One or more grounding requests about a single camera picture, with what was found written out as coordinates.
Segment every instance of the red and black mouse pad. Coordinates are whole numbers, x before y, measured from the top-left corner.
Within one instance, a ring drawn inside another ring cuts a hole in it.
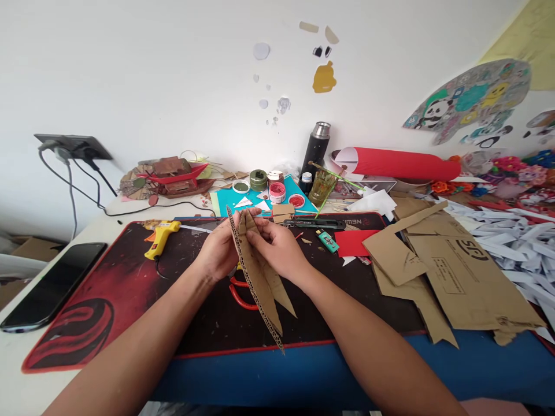
[[[380,215],[325,214],[321,218],[346,221],[359,229],[383,229]],[[198,226],[214,218],[191,218],[184,225]],[[294,235],[312,242],[297,242],[308,261],[364,306],[400,333],[423,333],[424,323],[413,302],[382,296],[372,267],[356,259],[343,266],[337,253],[320,242],[315,228],[291,227]],[[326,231],[333,236],[332,229]],[[154,262],[145,258],[152,231],[132,222],[107,250],[83,281],[39,343],[23,363],[25,373],[83,367],[96,354],[135,322],[177,280],[199,253],[206,233],[180,229],[169,236],[156,273]],[[242,272],[235,278],[245,281]],[[324,318],[310,299],[287,279],[283,284],[298,318],[277,304],[287,348],[335,342]],[[233,354],[277,348],[260,313],[240,306],[230,291],[230,280],[222,279],[191,322],[176,351],[176,358]],[[248,288],[236,287],[245,303],[254,300]]]

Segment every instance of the black phone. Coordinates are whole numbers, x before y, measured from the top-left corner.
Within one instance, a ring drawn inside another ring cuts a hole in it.
[[[29,332],[52,322],[106,247],[105,243],[70,247],[0,324],[0,329]]]

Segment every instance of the yellow glue gun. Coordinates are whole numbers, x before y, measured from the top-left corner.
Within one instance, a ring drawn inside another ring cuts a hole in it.
[[[166,241],[168,241],[168,236],[172,232],[179,231],[179,226],[181,222],[179,221],[160,221],[160,223],[154,228],[154,243],[150,250],[145,253],[145,257],[150,260],[154,260],[155,257],[162,255]]]

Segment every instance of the red cardstock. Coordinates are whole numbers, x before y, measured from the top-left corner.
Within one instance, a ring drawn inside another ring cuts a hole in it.
[[[339,257],[369,256],[362,242],[379,230],[352,230],[335,233],[335,241],[339,245]]]

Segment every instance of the person's left hand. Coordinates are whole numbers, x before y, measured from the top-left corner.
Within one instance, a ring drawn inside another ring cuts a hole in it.
[[[259,208],[249,208],[249,211],[253,217],[262,212]],[[233,214],[235,226],[239,225],[240,217],[240,211]],[[238,261],[239,256],[237,256],[237,249],[233,242],[231,223],[227,219],[206,238],[201,252],[191,266],[196,269],[197,273],[217,282],[227,276]]]

